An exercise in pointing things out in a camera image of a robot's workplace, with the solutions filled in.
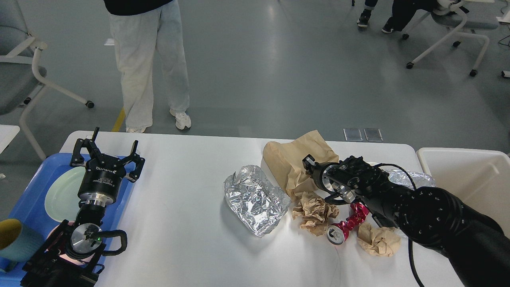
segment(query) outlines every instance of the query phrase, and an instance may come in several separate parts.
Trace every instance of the white plate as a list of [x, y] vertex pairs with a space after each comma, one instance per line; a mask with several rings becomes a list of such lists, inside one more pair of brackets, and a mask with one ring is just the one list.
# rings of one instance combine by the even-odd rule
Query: white plate
[[78, 189], [82, 184], [85, 168], [79, 166], [61, 175], [48, 189], [44, 199], [44, 209], [49, 217], [57, 222], [64, 219], [75, 220], [80, 211]]

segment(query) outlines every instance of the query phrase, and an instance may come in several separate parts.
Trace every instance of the black robotic arm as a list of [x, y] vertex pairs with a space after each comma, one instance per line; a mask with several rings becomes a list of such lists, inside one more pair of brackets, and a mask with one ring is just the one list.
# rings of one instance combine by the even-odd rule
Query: black robotic arm
[[446, 256], [465, 286], [510, 285], [510, 240], [492, 218], [444, 189], [395, 184], [382, 165], [354, 156], [339, 163], [317, 163], [311, 155], [303, 159], [317, 187], [330, 194], [326, 202], [362, 202], [379, 226], [398, 227], [410, 240]]

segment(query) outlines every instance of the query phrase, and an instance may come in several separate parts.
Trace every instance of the trash bin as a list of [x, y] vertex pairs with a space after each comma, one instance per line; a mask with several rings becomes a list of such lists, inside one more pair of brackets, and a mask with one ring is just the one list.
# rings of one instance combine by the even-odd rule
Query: trash bin
[[498, 151], [422, 148], [423, 172], [480, 213], [499, 223], [510, 236], [510, 158]]

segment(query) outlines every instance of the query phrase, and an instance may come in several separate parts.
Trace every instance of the crumpled aluminum foil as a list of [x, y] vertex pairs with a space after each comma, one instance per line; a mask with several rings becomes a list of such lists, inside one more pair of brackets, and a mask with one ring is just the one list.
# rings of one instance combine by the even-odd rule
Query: crumpled aluminum foil
[[257, 237], [270, 233], [289, 209], [290, 197], [256, 165], [227, 177], [224, 188], [227, 204]]
[[[390, 175], [388, 176], [388, 179], [396, 184], [403, 185], [405, 187], [408, 187], [410, 189], [413, 189], [413, 185], [411, 184], [411, 181], [409, 180], [409, 177], [401, 171], [401, 170], [386, 170]], [[435, 187], [436, 181], [432, 176], [424, 173], [413, 173], [413, 172], [407, 172], [413, 179], [416, 188], [420, 188], [422, 186], [430, 186]]]

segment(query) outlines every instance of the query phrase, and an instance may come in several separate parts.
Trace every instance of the gray floor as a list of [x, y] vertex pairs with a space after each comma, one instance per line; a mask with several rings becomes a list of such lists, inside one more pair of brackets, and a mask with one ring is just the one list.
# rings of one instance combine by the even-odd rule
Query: gray floor
[[[85, 106], [51, 90], [29, 121], [46, 153], [75, 130], [110, 131], [122, 105], [120, 74], [101, 0], [19, 0], [30, 29], [48, 43], [47, 77], [96, 103]], [[297, 138], [314, 129], [345, 140], [343, 128], [380, 128], [385, 142], [510, 152], [508, 27], [484, 34], [489, 50], [468, 76], [480, 43], [444, 44], [407, 70], [446, 32], [428, 18], [407, 41], [380, 29], [391, 2], [380, 1], [368, 29], [356, 20], [363, 2], [349, 0], [182, 0], [193, 127], [184, 134]], [[504, 2], [471, 5], [500, 15]], [[156, 103], [149, 133], [179, 134], [166, 106], [155, 61]], [[0, 116], [16, 125], [21, 109]], [[20, 133], [0, 155], [0, 219], [5, 218], [40, 161]]]

